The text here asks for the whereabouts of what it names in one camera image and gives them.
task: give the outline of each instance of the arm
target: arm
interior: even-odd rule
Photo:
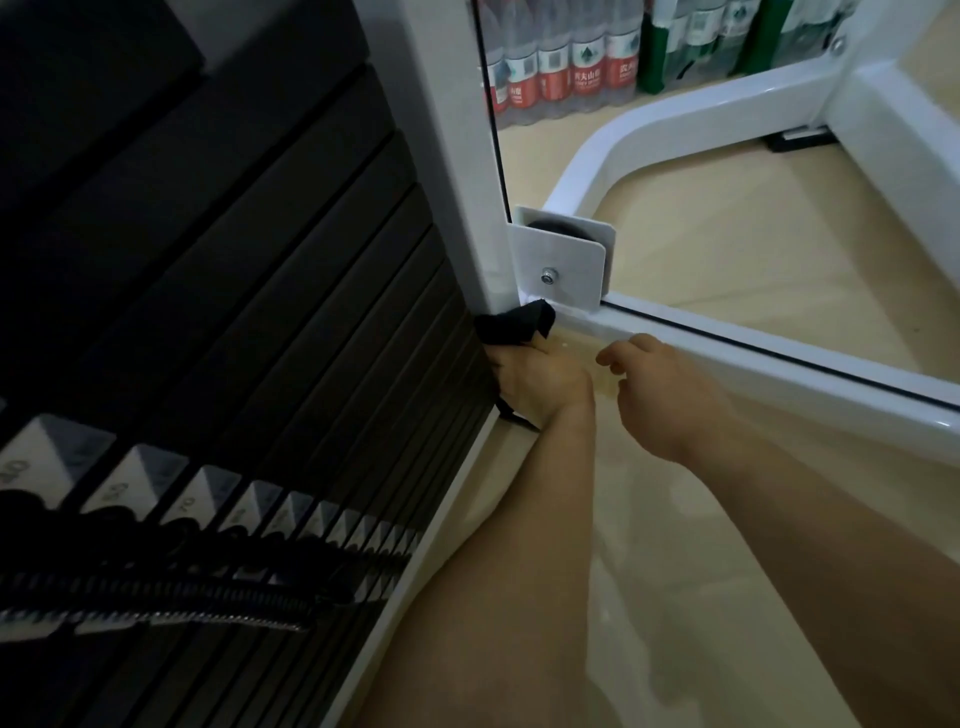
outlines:
[[[582,713],[595,421],[589,376],[489,347],[504,398],[541,425],[493,515],[417,597],[363,726],[564,726]]]
[[[624,425],[713,492],[865,728],[960,724],[960,567],[736,419],[719,388],[639,334],[597,362]]]

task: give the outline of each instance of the metal screw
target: metal screw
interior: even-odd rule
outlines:
[[[843,56],[847,52],[847,37],[837,36],[830,44],[830,52],[834,56]]]

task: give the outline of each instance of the black rag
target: black rag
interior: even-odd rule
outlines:
[[[557,321],[557,312],[553,306],[540,299],[520,308],[514,308],[506,313],[495,316],[477,316],[474,325],[480,341],[492,346],[519,346],[533,339],[534,334],[546,338],[550,329]],[[512,423],[527,427],[536,432],[539,430],[528,420],[517,415],[513,408],[502,398],[497,399],[496,408],[500,410],[500,417]]]

